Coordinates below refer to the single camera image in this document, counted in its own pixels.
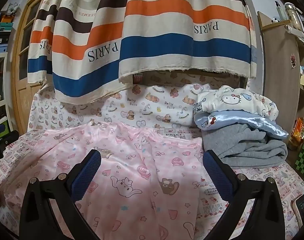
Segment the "white shelving unit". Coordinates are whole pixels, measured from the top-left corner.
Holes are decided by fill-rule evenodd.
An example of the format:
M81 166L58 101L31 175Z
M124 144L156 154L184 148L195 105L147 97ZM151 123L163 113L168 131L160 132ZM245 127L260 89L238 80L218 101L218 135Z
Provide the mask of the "white shelving unit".
M0 124L6 122L10 131L17 130L12 103L11 70L7 67L8 54L0 53Z

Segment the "striped Paris curtain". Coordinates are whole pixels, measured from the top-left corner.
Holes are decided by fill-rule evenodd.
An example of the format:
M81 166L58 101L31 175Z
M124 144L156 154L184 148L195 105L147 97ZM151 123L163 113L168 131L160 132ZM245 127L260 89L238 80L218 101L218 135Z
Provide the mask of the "striped Paris curtain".
M256 76L245 0L43 0L28 83L49 82L82 105L132 86L135 74L198 69Z

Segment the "wooden glass panel door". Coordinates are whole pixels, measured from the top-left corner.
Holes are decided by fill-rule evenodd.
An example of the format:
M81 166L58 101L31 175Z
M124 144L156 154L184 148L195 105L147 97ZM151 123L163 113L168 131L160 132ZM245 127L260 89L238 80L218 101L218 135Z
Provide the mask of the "wooden glass panel door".
M41 88L41 83L28 84L28 51L32 28L43 0L27 0L16 29L16 38L12 51L11 76L13 80L13 109L17 130L27 132L29 113L34 94Z

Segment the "white Hello Kitty garment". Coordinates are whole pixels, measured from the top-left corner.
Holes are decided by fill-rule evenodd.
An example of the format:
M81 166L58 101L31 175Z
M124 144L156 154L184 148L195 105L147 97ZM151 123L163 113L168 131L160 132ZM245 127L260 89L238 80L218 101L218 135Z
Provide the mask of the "white Hello Kitty garment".
M260 115L271 121L277 119L279 110L276 104L260 94L243 88L224 85L219 89L208 89L198 94L196 112L244 111Z

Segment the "pink cartoon print pants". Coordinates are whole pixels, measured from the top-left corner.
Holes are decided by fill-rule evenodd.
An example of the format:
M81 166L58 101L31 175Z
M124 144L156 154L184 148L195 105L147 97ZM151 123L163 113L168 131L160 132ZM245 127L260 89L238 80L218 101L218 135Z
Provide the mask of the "pink cartoon print pants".
M202 140L121 123L31 131L0 160L0 221L18 232L30 178L68 173L90 150L102 163L77 208L101 239L192 239Z

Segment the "cartoon sticker on cabinet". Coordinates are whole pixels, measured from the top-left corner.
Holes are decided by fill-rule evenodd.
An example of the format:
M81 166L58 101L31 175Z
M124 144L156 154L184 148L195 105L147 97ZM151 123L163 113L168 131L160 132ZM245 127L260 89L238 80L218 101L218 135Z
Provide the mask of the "cartoon sticker on cabinet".
M292 68L295 68L296 67L296 57L294 54L291 55L290 60L291 60Z

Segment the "stack of shoe boxes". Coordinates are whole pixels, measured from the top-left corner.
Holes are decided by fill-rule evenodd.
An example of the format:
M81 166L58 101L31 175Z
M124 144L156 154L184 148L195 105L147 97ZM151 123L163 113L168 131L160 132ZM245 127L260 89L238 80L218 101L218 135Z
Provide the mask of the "stack of shoe boxes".
M5 15L0 12L0 53L6 53L8 50L14 18L14 15Z

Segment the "grey folded sweatpants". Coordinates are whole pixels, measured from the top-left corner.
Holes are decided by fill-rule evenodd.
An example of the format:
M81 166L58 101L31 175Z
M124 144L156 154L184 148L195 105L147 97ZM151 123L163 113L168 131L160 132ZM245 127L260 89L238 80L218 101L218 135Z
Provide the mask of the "grey folded sweatpants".
M288 155L286 144L264 131L246 124L203 131L204 150L212 150L232 168L267 168L278 166Z

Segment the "smartphone with white case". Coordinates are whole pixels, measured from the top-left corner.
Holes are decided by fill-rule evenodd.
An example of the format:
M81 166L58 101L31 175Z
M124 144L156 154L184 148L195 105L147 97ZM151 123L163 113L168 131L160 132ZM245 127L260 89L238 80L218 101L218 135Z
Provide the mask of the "smartphone with white case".
M304 225L304 194L301 194L292 201L292 209L296 216L299 228Z

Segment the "baby bear print sheet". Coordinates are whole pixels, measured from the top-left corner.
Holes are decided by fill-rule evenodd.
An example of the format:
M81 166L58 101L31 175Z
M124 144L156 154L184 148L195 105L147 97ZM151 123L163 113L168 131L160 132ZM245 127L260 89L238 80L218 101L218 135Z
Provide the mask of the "baby bear print sheet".
M156 129L195 128L193 108L204 89L237 88L242 77L227 73L145 72L131 88L86 105L56 100L50 85L42 87L31 104L28 130L56 129L89 122L123 122Z

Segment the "brown wooden cabinet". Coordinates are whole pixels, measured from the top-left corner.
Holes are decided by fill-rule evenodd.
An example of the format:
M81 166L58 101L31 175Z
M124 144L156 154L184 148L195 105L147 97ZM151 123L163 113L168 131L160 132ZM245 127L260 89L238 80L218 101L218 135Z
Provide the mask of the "brown wooden cabinet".
M276 103L276 119L291 133L297 118L304 122L304 33L295 29L290 20L274 23L271 18L257 13L264 49L264 95ZM290 57L296 57L292 68Z

